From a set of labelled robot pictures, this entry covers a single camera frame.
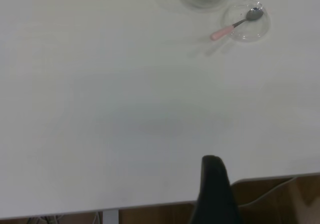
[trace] white table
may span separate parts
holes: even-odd
[[[224,8],[0,0],[0,218],[197,198],[320,169],[320,0],[259,0],[260,41],[210,43]]]

